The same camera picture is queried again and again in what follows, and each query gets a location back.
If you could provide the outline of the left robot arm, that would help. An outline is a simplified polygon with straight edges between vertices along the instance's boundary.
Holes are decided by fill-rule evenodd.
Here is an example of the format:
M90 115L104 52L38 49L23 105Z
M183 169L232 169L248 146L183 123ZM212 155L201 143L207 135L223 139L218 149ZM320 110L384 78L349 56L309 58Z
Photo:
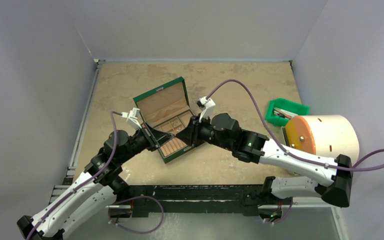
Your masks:
M84 214L86 207L98 210L100 204L118 205L129 199L130 186L119 176L122 164L144 150L153 152L175 137L147 123L134 135L124 130L113 131L84 171L54 202L34 216L22 216L17 226L26 240L62 240L69 224L77 224L75 213Z

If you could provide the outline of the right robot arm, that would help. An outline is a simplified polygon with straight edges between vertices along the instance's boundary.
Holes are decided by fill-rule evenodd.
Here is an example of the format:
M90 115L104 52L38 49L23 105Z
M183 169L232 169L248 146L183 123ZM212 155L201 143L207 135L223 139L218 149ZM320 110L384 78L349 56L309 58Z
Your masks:
M323 157L285 146L242 129L227 113L213 119L192 116L187 127L175 136L191 147L208 143L230 151L242 162L280 167L300 175L267 178L269 185L261 189L260 196L268 204L290 197L316 197L336 207L350 206L353 174L351 159L346 155Z

